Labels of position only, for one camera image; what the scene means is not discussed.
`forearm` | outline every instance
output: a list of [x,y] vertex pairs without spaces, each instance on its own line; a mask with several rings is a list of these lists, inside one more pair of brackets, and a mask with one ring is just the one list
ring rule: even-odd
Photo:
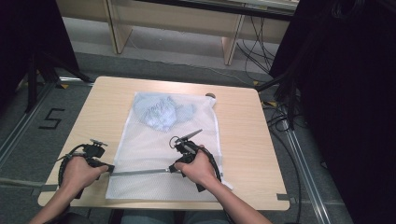
[[59,216],[64,209],[73,201],[78,191],[71,188],[58,189],[49,202],[29,222],[30,224],[45,223]]
[[227,187],[217,180],[206,184],[208,189],[221,203],[224,210],[235,223],[271,223],[266,217],[234,195]]

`blue cloth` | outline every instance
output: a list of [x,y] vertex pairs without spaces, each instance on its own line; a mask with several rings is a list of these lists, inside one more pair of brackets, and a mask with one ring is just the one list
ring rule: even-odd
[[[172,224],[174,213],[163,210],[125,210],[121,224]],[[223,211],[187,211],[184,224],[228,224]]]

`person's left hand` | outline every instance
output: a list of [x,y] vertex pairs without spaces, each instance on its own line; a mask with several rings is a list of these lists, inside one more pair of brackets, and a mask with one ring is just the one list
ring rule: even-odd
[[91,167],[84,158],[73,157],[67,163],[64,170],[64,180],[61,188],[74,189],[77,192],[88,187],[102,173],[106,172],[108,166]]

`black curtain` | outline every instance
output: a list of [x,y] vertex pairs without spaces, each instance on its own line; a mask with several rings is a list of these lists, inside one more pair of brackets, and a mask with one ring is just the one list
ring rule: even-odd
[[[347,14],[356,1],[337,2]],[[353,19],[332,15],[325,38],[294,81],[354,222],[396,223],[396,7],[388,1],[359,2],[361,11]],[[314,17],[324,5],[301,0],[296,14]],[[274,76],[285,71],[311,28],[290,25]]]
[[55,0],[7,0],[0,6],[0,109],[27,72],[33,52],[43,50],[71,68],[78,63]]

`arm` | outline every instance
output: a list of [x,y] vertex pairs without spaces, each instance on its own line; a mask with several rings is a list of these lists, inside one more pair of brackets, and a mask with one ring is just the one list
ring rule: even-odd
[[234,195],[216,179],[208,157],[201,150],[198,151],[192,163],[177,162],[175,167],[192,182],[200,184],[209,190],[235,223],[271,223],[266,217]]
[[64,181],[49,202],[33,217],[30,224],[44,223],[59,216],[76,195],[88,187],[107,166],[92,168],[82,157],[74,157],[64,171]]

